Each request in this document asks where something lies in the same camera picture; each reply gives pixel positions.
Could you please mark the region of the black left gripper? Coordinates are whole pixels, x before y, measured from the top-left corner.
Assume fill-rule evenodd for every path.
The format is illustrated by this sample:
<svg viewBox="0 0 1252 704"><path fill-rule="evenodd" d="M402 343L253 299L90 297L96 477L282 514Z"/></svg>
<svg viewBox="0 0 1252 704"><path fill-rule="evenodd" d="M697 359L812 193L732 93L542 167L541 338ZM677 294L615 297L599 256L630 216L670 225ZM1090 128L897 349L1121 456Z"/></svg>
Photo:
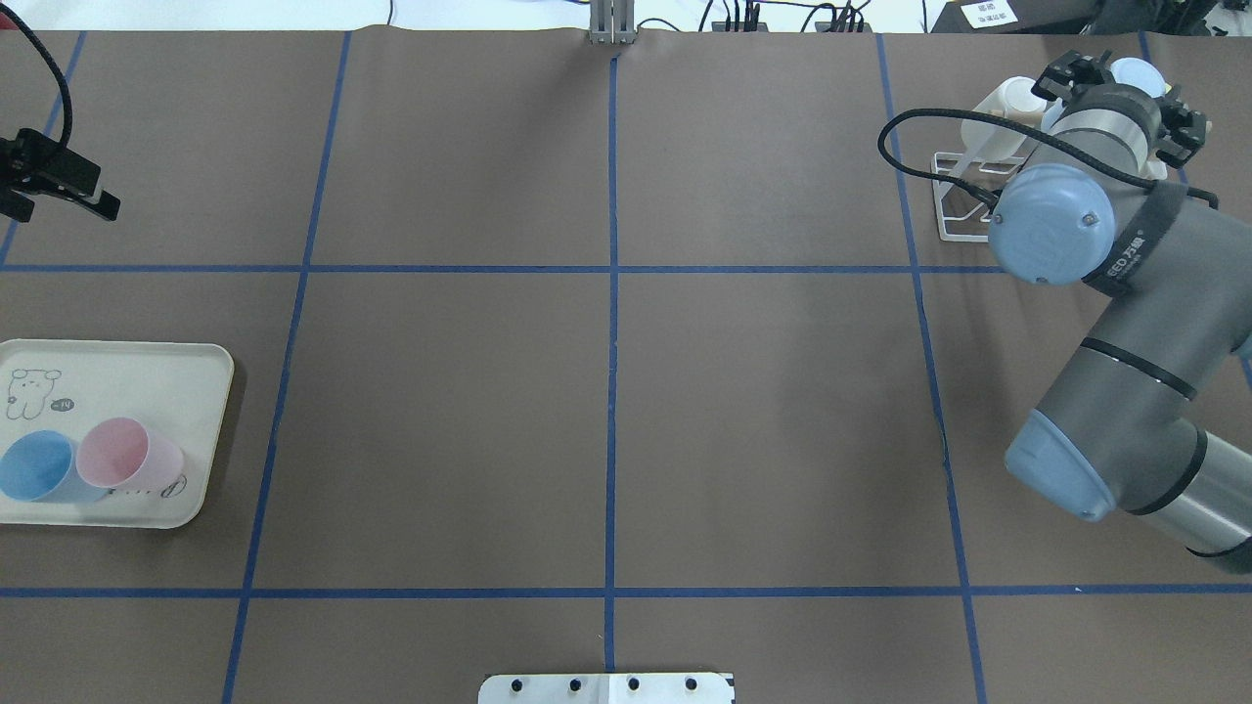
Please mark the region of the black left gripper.
<svg viewBox="0 0 1252 704"><path fill-rule="evenodd" d="M34 195L50 195L81 205L93 215L116 222L121 200L100 188L101 169L71 149L30 128L1 139L1 214L28 223Z"/></svg>

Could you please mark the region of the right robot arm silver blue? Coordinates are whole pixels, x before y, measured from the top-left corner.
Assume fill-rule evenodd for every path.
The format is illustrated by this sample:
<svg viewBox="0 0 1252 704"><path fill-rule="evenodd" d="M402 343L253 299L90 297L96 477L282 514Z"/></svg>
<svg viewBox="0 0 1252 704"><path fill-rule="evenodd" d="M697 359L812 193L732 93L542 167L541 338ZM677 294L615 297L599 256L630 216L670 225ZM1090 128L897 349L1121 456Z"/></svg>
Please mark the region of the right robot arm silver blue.
<svg viewBox="0 0 1252 704"><path fill-rule="evenodd" d="M1232 356L1249 357L1249 225L1186 185L1132 185L1164 137L1141 88L1074 90L992 212L1003 269L1090 286L1107 308L1007 448L1007 472L1065 512L1114 509L1204 562L1249 572L1249 455L1186 418Z"/></svg>

